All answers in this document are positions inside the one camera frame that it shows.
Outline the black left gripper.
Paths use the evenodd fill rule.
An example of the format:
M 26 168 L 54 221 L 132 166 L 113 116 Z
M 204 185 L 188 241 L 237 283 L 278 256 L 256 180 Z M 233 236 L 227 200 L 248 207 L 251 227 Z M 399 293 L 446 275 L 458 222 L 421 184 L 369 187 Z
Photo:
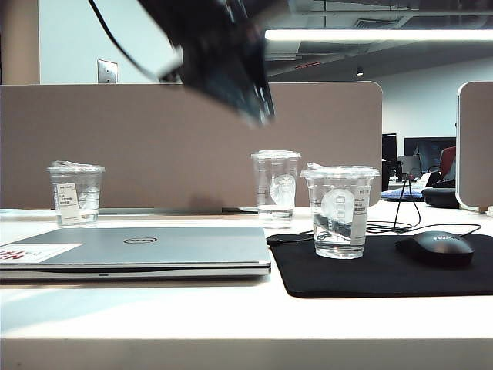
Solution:
M 183 84 L 235 109 L 251 126 L 271 123 L 275 108 L 265 70 L 264 35 L 264 29 L 247 24 L 183 44 Z

